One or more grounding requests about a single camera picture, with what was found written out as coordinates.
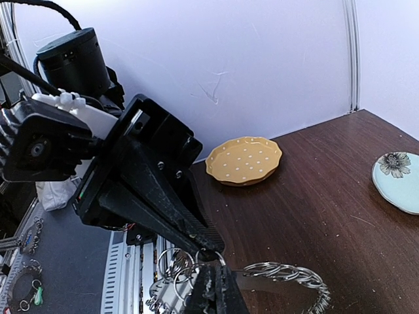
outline black cylindrical camera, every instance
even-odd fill
[[[74,31],[37,52],[49,83],[68,92],[98,98],[111,81],[93,28]]]

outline black mount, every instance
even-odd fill
[[[186,125],[137,95],[84,175],[74,208],[85,224],[122,228],[136,223],[191,254],[202,248],[222,252],[224,242],[189,171],[201,150]]]

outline light blue plate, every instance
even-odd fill
[[[419,156],[390,152],[373,167],[373,182],[383,198],[412,215],[419,215]]]

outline scratch on wall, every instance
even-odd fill
[[[201,87],[201,89],[204,91],[204,93],[207,95],[207,97],[210,100],[212,100],[212,102],[215,103],[216,105],[218,105],[218,98],[215,96],[215,93],[217,92],[217,89],[218,89],[218,86],[220,85],[222,77],[223,77],[222,75],[218,75],[218,82],[215,85],[215,88],[212,91],[212,93],[209,93],[200,83],[198,83],[198,85]]]
[[[257,31],[257,28],[256,28],[256,26],[255,26],[255,24],[253,24],[253,22],[251,23],[251,25],[252,25],[252,27],[253,27],[253,30],[255,31],[255,33],[256,33],[256,35],[257,35],[257,38],[261,38],[261,35],[259,34],[259,32]]]
[[[165,71],[165,72],[169,75],[169,77],[172,79],[173,83],[174,83],[174,84],[175,84],[178,88],[180,88],[181,90],[183,90],[183,91],[185,91],[185,92],[188,92],[188,91],[187,91],[187,89],[186,89],[185,87],[183,87],[182,85],[180,85],[180,84],[178,83],[178,79],[176,79],[176,78],[173,76],[173,74],[172,74],[172,73],[168,70],[168,68],[167,68],[166,66],[164,66],[162,63],[158,63],[157,61],[154,61],[154,60],[152,60],[152,59],[149,59],[149,58],[147,58],[147,57],[145,57],[145,56],[143,56],[143,55],[141,55],[141,54],[137,54],[137,53],[135,53],[135,52],[132,52],[132,50],[127,49],[126,47],[123,47],[123,46],[121,46],[121,45],[119,45],[119,44],[116,44],[116,43],[114,43],[113,41],[111,41],[111,40],[109,40],[109,39],[106,39],[106,38],[101,37],[100,41],[106,41],[106,42],[108,42],[108,43],[110,43],[110,44],[113,44],[114,46],[116,46],[116,47],[120,48],[121,50],[123,50],[123,51],[127,52],[128,54],[131,54],[131,55],[133,55],[133,56],[135,56],[135,57],[139,57],[139,58],[141,58],[141,59],[143,59],[143,60],[145,60],[145,61],[147,61],[147,62],[150,62],[150,63],[153,63],[153,64],[157,65],[159,68],[161,68],[162,70],[164,70],[164,71]]]

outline green keychain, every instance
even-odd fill
[[[37,293],[35,293],[35,299],[33,300],[33,303],[35,305],[43,305],[44,300],[42,298],[42,293],[44,291],[44,288],[40,286],[37,290]]]

